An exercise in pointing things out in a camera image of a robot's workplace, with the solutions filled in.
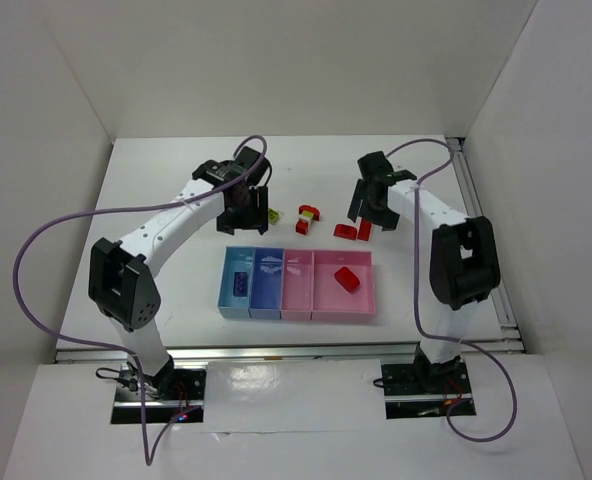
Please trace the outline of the aluminium rail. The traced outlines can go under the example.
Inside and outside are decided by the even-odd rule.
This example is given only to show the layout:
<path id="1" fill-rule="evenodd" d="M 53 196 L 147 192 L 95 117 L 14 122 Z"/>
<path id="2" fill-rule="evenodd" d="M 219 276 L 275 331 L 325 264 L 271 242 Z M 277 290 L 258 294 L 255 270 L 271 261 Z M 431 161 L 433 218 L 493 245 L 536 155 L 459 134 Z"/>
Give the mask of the aluminium rail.
<path id="1" fill-rule="evenodd" d="M 519 343 L 520 347 L 507 347 L 507 350 L 523 350 L 523 340 L 515 315 L 500 275 L 500 263 L 491 221 L 484 216 L 480 200 L 473 182 L 467 158 L 463 152 L 464 139 L 446 137 L 448 146 L 455 152 L 453 170 L 463 198 L 467 214 L 474 218 L 474 257 L 482 265 L 487 276 L 494 275 L 498 285 L 490 292 L 488 300 L 493 303 L 497 323 L 501 331 L 498 343 Z"/>
<path id="2" fill-rule="evenodd" d="M 241 348 L 172 348 L 169 354 L 175 361 L 248 360 L 383 357 L 413 355 L 417 343 L 344 344 Z M 56 364 L 120 362 L 126 354 L 118 350 L 59 350 Z"/>

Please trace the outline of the aluminium right rail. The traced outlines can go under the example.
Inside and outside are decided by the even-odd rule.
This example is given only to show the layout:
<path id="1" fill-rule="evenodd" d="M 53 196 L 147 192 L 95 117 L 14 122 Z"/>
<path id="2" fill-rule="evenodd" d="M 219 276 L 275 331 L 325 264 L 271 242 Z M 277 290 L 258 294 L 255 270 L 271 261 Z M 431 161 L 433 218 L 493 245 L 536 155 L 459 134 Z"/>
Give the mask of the aluminium right rail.
<path id="1" fill-rule="evenodd" d="M 501 331 L 498 343 L 519 343 L 520 347 L 507 347 L 507 350 L 523 350 L 523 340 L 515 315 L 500 275 L 500 263 L 491 221 L 484 216 L 480 200 L 473 182 L 467 158 L 463 152 L 464 139 L 446 137 L 448 146 L 455 152 L 453 170 L 463 198 L 467 214 L 474 218 L 474 257 L 482 265 L 487 276 L 494 275 L 498 285 L 490 292 L 488 300 L 493 303 L 497 323 Z"/>

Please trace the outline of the lime green lego brick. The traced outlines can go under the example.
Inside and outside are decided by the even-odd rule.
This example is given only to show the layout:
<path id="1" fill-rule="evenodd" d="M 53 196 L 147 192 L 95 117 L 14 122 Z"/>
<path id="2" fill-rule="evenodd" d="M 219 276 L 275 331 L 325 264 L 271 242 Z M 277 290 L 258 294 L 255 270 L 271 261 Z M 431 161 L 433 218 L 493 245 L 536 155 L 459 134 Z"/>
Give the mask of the lime green lego brick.
<path id="1" fill-rule="evenodd" d="M 269 209 L 268 210 L 268 222 L 271 225 L 275 225 L 281 218 L 282 214 L 279 211 L 276 211 L 274 209 Z"/>

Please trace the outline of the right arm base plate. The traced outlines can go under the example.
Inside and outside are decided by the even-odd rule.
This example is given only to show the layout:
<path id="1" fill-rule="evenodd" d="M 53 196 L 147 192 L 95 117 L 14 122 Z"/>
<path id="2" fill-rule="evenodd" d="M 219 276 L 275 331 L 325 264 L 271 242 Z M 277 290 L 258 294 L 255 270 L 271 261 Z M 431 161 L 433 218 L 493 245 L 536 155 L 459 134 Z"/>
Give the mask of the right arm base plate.
<path id="1" fill-rule="evenodd" d="M 464 362 L 452 373 L 422 383 L 411 364 L 382 364 L 381 376 L 372 381 L 383 391 L 388 420 L 475 416 L 476 407 Z"/>

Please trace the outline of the wide pink container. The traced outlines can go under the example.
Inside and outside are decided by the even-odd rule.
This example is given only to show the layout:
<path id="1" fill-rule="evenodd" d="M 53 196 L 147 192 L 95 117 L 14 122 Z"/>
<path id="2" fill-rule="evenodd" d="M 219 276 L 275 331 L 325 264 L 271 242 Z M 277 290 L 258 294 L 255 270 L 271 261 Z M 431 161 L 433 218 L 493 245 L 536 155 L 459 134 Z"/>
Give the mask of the wide pink container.
<path id="1" fill-rule="evenodd" d="M 361 285 L 354 293 L 345 291 L 334 273 L 349 267 Z M 376 314 L 372 254 L 358 250 L 315 250 L 313 271 L 313 310 L 317 322 L 365 323 Z"/>

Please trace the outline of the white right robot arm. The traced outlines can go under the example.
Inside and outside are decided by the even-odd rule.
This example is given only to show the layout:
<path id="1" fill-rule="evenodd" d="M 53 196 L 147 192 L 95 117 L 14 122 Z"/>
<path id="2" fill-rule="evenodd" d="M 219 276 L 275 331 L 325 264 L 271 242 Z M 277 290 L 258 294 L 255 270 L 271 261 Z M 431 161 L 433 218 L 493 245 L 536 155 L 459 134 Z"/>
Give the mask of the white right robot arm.
<path id="1" fill-rule="evenodd" d="M 384 231 L 412 227 L 413 316 L 421 335 L 409 376 L 427 393 L 453 380 L 462 342 L 480 303 L 501 280 L 493 226 L 484 216 L 455 210 L 393 168 L 382 151 L 357 162 L 348 217 Z"/>

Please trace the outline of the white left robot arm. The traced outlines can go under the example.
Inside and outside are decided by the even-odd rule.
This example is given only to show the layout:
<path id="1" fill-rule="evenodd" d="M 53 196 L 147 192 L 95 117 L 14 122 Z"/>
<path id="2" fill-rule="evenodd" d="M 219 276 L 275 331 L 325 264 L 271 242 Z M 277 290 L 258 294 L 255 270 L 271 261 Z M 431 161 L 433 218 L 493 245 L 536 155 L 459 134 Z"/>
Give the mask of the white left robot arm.
<path id="1" fill-rule="evenodd" d="M 101 238 L 91 248 L 88 295 L 110 318 L 148 389 L 169 394 L 177 377 L 174 361 L 155 323 L 162 305 L 155 278 L 171 256 L 210 221 L 229 235 L 268 229 L 272 166 L 260 152 L 242 146 L 230 160 L 208 160 L 192 174 L 169 208 L 116 241 Z"/>

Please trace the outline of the red rectangular lego brick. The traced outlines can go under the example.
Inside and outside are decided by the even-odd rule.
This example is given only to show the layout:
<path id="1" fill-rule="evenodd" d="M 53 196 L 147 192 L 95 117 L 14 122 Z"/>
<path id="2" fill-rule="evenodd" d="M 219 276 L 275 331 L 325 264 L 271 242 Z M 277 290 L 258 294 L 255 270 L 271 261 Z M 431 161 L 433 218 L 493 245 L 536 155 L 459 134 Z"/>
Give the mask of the red rectangular lego brick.
<path id="1" fill-rule="evenodd" d="M 372 224 L 369 221 L 362 219 L 358 229 L 357 239 L 360 241 L 367 242 L 370 239 L 371 231 Z"/>

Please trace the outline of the purple lego brick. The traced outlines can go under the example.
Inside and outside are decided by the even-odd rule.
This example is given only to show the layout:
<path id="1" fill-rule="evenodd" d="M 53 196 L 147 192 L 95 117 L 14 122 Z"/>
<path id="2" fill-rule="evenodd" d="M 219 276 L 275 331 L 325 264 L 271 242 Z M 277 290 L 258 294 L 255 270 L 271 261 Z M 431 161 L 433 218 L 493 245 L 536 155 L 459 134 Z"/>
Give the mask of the purple lego brick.
<path id="1" fill-rule="evenodd" d="M 246 271 L 236 271 L 232 281 L 232 295 L 246 297 L 249 290 L 249 274 Z"/>

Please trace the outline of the light blue container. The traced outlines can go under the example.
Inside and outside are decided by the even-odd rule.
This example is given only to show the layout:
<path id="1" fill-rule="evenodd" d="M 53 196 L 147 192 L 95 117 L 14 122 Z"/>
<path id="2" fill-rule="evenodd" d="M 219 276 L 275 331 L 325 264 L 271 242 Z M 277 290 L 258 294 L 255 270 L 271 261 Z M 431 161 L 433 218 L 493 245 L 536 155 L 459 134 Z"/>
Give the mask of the light blue container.
<path id="1" fill-rule="evenodd" d="M 250 318 L 250 291 L 255 249 L 226 248 L 217 308 L 225 319 Z"/>

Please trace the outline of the aluminium front rail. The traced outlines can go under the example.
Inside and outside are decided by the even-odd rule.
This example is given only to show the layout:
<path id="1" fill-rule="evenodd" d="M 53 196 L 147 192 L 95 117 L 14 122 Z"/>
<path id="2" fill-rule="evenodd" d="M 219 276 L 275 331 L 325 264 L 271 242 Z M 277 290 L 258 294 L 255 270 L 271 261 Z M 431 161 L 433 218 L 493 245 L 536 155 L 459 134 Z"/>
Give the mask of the aluminium front rail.
<path id="1" fill-rule="evenodd" d="M 248 360 L 383 357 L 413 355 L 417 343 L 344 344 L 241 348 L 172 348 L 169 354 L 175 361 Z M 120 362 L 126 354 L 118 350 L 59 350 L 56 364 Z"/>

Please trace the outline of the red green white lego stack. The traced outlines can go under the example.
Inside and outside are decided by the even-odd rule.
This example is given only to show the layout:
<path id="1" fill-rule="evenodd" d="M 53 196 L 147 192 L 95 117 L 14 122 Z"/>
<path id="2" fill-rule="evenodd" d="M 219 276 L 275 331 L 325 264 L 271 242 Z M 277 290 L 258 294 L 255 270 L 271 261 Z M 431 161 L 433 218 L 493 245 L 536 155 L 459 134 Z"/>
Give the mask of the red green white lego stack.
<path id="1" fill-rule="evenodd" d="M 295 231 L 300 235 L 307 235 L 311 225 L 321 219 L 320 210 L 312 205 L 303 204 L 298 210 L 298 220 Z"/>

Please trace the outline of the red rounded lego brick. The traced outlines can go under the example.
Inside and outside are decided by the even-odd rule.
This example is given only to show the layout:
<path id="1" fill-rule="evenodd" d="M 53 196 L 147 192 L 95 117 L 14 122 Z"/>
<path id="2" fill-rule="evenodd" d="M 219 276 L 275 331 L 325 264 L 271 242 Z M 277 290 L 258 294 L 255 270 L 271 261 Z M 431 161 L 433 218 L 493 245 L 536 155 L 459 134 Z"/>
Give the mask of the red rounded lego brick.
<path id="1" fill-rule="evenodd" d="M 361 285 L 360 278 L 347 266 L 338 269 L 334 278 L 348 293 L 354 293 Z"/>

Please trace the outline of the dark blue container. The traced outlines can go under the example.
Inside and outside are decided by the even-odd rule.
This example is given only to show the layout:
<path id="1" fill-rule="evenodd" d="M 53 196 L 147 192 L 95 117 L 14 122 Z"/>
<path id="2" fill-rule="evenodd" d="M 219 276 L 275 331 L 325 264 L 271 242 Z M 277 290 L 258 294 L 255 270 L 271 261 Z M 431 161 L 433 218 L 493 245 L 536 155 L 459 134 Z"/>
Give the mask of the dark blue container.
<path id="1" fill-rule="evenodd" d="M 255 247 L 249 314 L 255 320 L 278 320 L 282 302 L 284 250 Z"/>

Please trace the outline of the red curved lego brick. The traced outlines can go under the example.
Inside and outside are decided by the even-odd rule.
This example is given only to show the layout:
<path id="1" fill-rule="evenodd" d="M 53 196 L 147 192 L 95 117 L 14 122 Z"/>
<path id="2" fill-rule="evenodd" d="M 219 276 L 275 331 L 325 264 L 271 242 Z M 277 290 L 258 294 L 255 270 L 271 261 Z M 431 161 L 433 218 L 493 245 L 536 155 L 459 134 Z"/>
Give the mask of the red curved lego brick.
<path id="1" fill-rule="evenodd" d="M 341 239 L 355 241 L 357 239 L 358 230 L 352 225 L 337 224 L 334 227 L 333 235 Z"/>

